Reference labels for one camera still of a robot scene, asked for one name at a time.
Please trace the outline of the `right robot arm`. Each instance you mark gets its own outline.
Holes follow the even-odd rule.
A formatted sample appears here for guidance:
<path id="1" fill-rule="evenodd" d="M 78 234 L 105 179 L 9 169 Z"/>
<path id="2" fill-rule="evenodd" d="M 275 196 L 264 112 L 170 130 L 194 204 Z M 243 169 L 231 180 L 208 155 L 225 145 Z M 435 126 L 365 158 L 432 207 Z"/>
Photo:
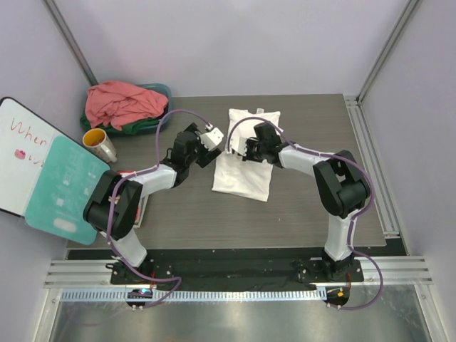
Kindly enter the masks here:
<path id="1" fill-rule="evenodd" d="M 371 198 L 366 172 L 353 155 L 306 149 L 287 140 L 269 122 L 254 126 L 254 136 L 231 138 L 229 150 L 243 161 L 267 162 L 314 177 L 323 208 L 328 212 L 328 234 L 321 255 L 321 271 L 338 281 L 353 265 L 353 233 L 358 216 Z"/>

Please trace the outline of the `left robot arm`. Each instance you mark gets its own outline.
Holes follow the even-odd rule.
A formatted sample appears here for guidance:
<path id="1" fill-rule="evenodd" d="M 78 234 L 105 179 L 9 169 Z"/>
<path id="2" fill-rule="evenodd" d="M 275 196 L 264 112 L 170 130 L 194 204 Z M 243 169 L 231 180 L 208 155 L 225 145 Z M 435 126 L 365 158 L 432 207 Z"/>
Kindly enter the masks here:
<path id="1" fill-rule="evenodd" d="M 136 284 L 146 283 L 152 274 L 152 262 L 140 243 L 133 225 L 140 201 L 161 190 L 181 185 L 190 166 L 208 166 L 220 154 L 223 133 L 212 125 L 200 131 L 196 124 L 177 134 L 166 157 L 150 169 L 121 175 L 113 170 L 102 174 L 88 203 L 83 218 L 105 235 L 107 242 L 119 253 L 127 275 Z"/>

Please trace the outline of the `white t shirt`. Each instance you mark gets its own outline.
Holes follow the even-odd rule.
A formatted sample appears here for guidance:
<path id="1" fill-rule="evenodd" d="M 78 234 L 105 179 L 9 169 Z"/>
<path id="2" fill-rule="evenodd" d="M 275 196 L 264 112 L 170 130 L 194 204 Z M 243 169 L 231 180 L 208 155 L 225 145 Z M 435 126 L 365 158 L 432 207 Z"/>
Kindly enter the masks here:
<path id="1" fill-rule="evenodd" d="M 281 113 L 279 111 L 250 113 L 248 110 L 231 108 L 228 115 L 229 131 L 233 130 L 234 135 L 242 138 L 252 138 L 255 136 L 254 126 L 260 123 L 258 120 L 248 120 L 238 127 L 234 125 L 244 118 L 254 116 L 278 125 Z M 272 166 L 267 162 L 244 162 L 236 155 L 223 152 L 216 159 L 212 191 L 266 202 L 269 197 L 271 173 Z"/>

